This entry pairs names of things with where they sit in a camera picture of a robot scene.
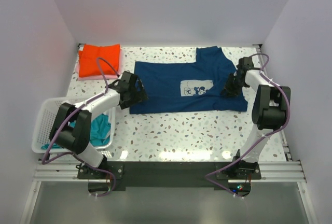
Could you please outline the dark blue printed t-shirt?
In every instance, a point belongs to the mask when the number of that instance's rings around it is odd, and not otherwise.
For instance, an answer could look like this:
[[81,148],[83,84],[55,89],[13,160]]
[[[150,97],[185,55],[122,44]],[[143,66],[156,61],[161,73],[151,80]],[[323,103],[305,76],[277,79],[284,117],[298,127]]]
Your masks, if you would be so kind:
[[246,112],[243,94],[227,97],[221,92],[236,68],[219,47],[197,48],[193,63],[137,61],[134,72],[148,100],[130,107],[130,114],[180,113],[210,110]]

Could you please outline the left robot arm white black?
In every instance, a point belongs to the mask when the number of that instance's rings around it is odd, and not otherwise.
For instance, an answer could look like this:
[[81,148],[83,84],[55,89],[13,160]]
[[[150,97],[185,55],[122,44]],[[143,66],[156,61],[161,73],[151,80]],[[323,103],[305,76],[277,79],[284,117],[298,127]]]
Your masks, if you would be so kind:
[[47,159],[53,144],[56,144],[66,149],[65,154],[71,154],[83,166],[103,173],[107,179],[115,181],[116,177],[107,167],[106,157],[90,143],[91,123],[96,117],[116,106],[126,109],[146,100],[148,96],[139,76],[125,71],[117,80],[107,84],[105,91],[100,94],[76,104],[61,104],[50,132],[50,143],[42,164],[56,159]]

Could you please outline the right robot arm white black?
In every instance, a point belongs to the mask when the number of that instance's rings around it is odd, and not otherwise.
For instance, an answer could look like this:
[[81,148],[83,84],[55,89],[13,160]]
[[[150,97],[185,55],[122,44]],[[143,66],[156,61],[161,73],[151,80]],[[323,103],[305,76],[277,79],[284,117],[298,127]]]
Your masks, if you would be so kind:
[[289,121],[291,89],[268,78],[263,68],[254,66],[252,56],[239,59],[237,70],[229,75],[221,95],[238,96],[244,87],[256,92],[252,108],[254,125],[233,161],[218,170],[217,175],[227,179],[260,179],[260,154],[268,139],[285,128]]

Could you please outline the folded pink t-shirt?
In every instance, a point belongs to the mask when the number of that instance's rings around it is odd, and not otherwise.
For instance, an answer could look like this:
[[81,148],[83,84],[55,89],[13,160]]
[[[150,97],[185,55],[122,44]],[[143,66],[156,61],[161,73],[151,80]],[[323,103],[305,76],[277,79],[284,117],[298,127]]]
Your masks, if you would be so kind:
[[[88,65],[92,65],[92,69],[84,68],[84,71],[90,72],[92,71],[92,74],[86,74],[86,76],[80,75],[80,58],[82,55],[82,50],[78,50],[78,60],[75,67],[75,72],[78,74],[78,80],[102,80],[103,76],[99,70],[97,60],[96,58],[92,59],[92,61],[88,62]],[[117,75],[114,74],[113,70],[105,63],[101,62],[101,67],[104,68],[104,76],[106,79],[117,79]]]

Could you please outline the teal t-shirt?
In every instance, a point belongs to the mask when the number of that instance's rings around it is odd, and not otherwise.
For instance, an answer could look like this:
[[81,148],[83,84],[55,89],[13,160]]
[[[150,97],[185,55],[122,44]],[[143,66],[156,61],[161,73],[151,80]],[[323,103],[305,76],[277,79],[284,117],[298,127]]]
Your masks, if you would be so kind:
[[90,143],[94,147],[107,145],[110,141],[111,123],[108,115],[100,114],[91,122]]

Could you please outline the folded orange t-shirt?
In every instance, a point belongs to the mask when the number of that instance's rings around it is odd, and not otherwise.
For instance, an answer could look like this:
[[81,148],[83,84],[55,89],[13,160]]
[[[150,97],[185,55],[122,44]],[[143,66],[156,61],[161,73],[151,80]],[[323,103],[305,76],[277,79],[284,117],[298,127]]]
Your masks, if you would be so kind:
[[86,76],[86,74],[92,74],[92,71],[86,72],[84,71],[84,68],[92,69],[92,65],[88,65],[88,62],[92,61],[94,58],[97,60],[99,70],[101,69],[102,72],[105,70],[101,67],[101,62],[105,62],[113,70],[114,74],[117,74],[120,68],[120,52],[120,44],[111,46],[94,46],[85,44],[79,60],[80,75]]

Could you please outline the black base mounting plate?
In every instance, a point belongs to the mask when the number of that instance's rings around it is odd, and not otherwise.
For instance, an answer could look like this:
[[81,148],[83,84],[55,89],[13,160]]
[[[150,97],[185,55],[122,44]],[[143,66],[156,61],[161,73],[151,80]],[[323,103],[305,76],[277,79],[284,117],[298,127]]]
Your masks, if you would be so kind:
[[76,166],[78,179],[87,179],[89,192],[128,187],[228,188],[249,193],[251,180],[261,179],[258,163],[238,162],[116,162],[108,161],[98,171],[84,164]]

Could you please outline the white plastic laundry basket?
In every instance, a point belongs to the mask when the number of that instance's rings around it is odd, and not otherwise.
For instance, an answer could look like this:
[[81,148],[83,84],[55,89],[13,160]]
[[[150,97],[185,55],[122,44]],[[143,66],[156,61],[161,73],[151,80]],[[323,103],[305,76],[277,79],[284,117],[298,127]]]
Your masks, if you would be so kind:
[[[86,98],[87,97],[55,97],[45,100],[37,115],[31,144],[32,151],[35,153],[44,153],[46,151],[45,149],[42,149],[42,147],[50,143],[49,135],[58,109],[62,103],[69,102],[71,104],[76,104],[84,101]],[[97,150],[103,150],[109,147],[113,141],[115,133],[116,107],[108,109],[103,114],[108,115],[108,122],[110,123],[108,132],[109,141],[104,145],[95,146]]]

